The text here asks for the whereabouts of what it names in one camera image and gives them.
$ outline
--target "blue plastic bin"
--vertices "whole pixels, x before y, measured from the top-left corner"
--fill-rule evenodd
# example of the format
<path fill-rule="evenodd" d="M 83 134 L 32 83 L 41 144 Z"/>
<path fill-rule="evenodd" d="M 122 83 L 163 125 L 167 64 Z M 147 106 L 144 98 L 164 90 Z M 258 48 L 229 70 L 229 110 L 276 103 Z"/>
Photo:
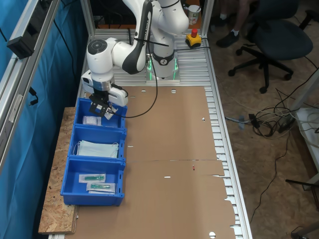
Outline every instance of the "blue plastic bin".
<path fill-rule="evenodd" d="M 82 158 L 100 158 L 108 160 L 125 161 L 124 158 L 124 143 L 126 138 L 126 131 L 114 128 L 106 127 L 89 127 L 86 125 L 74 125 L 70 140 L 68 156 L 82 157 Z M 116 158 L 107 157 L 92 157 L 92 156 L 80 156 L 77 154 L 76 144 L 79 141 L 88 141 L 91 143 L 103 143 L 103 144 L 119 144 L 118 155 Z"/>
<path fill-rule="evenodd" d="M 89 108 L 91 106 L 92 101 L 90 99 L 84 99 L 84 98 L 78 98 L 78 103 L 76 106 L 76 113 L 75 113 L 75 119 L 74 123 L 76 125 L 83 124 L 83 116 L 97 116 L 91 112 L 89 112 Z M 116 111 L 116 114 L 125 116 L 126 112 L 128 110 L 128 107 L 121 107 L 116 104 L 113 104 L 113 107 L 118 109 Z M 102 117 L 101 120 L 102 126 L 105 127 L 111 127 L 111 128 L 118 128 L 121 130 L 126 130 L 125 128 L 125 118 L 113 115 L 110 119 L 106 119 L 105 117 Z"/>
<path fill-rule="evenodd" d="M 61 188 L 67 205 L 119 206 L 124 198 L 125 162 L 68 157 Z M 115 194 L 91 194 L 86 183 L 79 183 L 79 174 L 106 173 L 107 183 L 116 183 Z"/>

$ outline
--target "chair base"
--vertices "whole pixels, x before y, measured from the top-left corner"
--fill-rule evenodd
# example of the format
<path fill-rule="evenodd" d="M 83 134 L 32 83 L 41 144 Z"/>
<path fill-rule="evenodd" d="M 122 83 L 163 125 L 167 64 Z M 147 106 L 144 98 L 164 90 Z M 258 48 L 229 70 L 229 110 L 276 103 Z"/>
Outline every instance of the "chair base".
<path fill-rule="evenodd" d="M 286 71 L 288 74 L 285 75 L 285 79 L 287 81 L 291 79 L 294 72 L 290 68 L 285 66 L 284 64 L 282 64 L 278 61 L 275 61 L 273 59 L 269 59 L 263 53 L 256 51 L 256 50 L 253 50 L 253 49 L 250 49 L 250 48 L 245 47 L 245 46 L 242 46 L 240 49 L 238 49 L 236 51 L 236 55 L 240 56 L 243 53 L 243 51 L 246 51 L 246 52 L 250 53 L 251 55 L 255 56 L 256 59 L 247 61 L 243 64 L 238 65 L 238 66 L 235 66 L 234 69 L 228 71 L 229 76 L 234 76 L 236 74 L 236 71 L 241 69 L 241 68 L 245 68 L 247 66 L 259 64 L 259 69 L 264 69 L 264 77 L 265 77 L 265 86 L 261 87 L 259 89 L 261 94 L 266 93 L 267 88 L 269 87 L 269 67 L 268 67 L 269 65 L 276 66 L 276 67 Z"/>

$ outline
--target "white cup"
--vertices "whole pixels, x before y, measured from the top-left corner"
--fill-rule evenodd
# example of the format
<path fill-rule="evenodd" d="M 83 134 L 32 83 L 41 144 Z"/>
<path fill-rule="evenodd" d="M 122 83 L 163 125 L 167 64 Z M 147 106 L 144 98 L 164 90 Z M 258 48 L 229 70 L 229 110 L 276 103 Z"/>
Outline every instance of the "white cup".
<path fill-rule="evenodd" d="M 189 8 L 188 8 L 189 25 L 194 25 L 197 23 L 200 10 L 201 10 L 201 8 L 197 5 L 189 6 Z"/>

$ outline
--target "cardboard sheet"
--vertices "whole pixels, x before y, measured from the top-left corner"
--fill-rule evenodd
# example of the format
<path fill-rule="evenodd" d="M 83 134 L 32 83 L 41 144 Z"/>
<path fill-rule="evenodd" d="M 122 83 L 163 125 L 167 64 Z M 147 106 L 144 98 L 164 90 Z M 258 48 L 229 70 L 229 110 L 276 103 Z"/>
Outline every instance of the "cardboard sheet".
<path fill-rule="evenodd" d="M 156 95 L 155 87 L 125 89 L 127 116 L 145 112 Z M 128 162 L 217 159 L 204 87 L 159 87 L 153 108 L 144 116 L 126 119 L 126 127 Z"/>
<path fill-rule="evenodd" d="M 221 161 L 127 163 L 119 207 L 80 207 L 66 239 L 235 239 Z"/>

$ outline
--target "black sneaker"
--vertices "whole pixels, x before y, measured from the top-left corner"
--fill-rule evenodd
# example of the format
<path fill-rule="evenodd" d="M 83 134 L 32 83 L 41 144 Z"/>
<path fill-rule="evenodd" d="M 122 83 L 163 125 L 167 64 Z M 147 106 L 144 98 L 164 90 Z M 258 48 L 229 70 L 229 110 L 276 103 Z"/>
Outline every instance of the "black sneaker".
<path fill-rule="evenodd" d="M 227 36 L 221 38 L 216 42 L 216 45 L 222 48 L 229 47 L 239 39 L 239 33 L 235 36 L 235 33 L 231 31 Z"/>
<path fill-rule="evenodd" d="M 224 26 L 227 23 L 227 18 L 226 19 L 221 19 L 219 16 L 214 16 L 210 19 L 209 25 L 215 25 L 215 26 Z"/>

